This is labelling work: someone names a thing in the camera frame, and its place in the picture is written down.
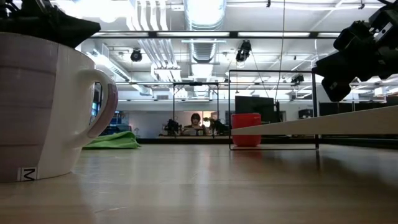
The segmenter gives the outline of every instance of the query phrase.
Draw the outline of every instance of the computer monitor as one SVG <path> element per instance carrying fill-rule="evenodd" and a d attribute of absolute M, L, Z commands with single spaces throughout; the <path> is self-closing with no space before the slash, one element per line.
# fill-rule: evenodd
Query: computer monitor
<path fill-rule="evenodd" d="M 273 98 L 235 96 L 235 113 L 259 113 L 264 124 L 278 122 Z"/>

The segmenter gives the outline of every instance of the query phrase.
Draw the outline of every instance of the woman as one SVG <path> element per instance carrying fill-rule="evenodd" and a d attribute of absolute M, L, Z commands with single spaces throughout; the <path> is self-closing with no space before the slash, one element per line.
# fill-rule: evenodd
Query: woman
<path fill-rule="evenodd" d="M 184 134 L 186 135 L 197 135 L 197 136 L 203 136 L 206 135 L 206 127 L 204 125 L 199 125 L 200 122 L 200 115 L 197 113 L 194 113 L 191 116 L 191 125 L 185 126 L 184 127 Z"/>

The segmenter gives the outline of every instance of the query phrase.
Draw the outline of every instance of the table surface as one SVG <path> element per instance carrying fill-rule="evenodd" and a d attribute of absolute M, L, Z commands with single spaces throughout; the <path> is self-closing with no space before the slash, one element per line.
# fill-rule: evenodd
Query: table surface
<path fill-rule="evenodd" d="M 0 223 L 398 223 L 397 164 L 398 151 L 327 145 L 89 150 L 72 174 L 0 184 Z"/>

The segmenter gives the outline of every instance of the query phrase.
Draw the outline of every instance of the mug handle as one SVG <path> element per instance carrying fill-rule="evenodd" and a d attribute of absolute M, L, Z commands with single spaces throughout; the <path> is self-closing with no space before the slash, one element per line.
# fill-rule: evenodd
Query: mug handle
<path fill-rule="evenodd" d="M 76 76 L 78 80 L 84 80 L 84 87 L 99 82 L 104 93 L 103 104 L 97 117 L 84 131 L 75 134 L 70 142 L 71 147 L 82 147 L 97 138 L 111 122 L 118 105 L 118 88 L 112 78 L 97 69 L 80 70 Z"/>

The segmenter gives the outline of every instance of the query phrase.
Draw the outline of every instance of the dark hair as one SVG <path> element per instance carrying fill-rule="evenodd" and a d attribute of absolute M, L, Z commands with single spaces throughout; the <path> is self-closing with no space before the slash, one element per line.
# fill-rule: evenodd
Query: dark hair
<path fill-rule="evenodd" d="M 198 121 L 200 121 L 200 115 L 199 115 L 198 113 L 194 113 L 194 114 L 191 116 L 191 122 L 192 122 L 193 119 L 197 119 Z"/>

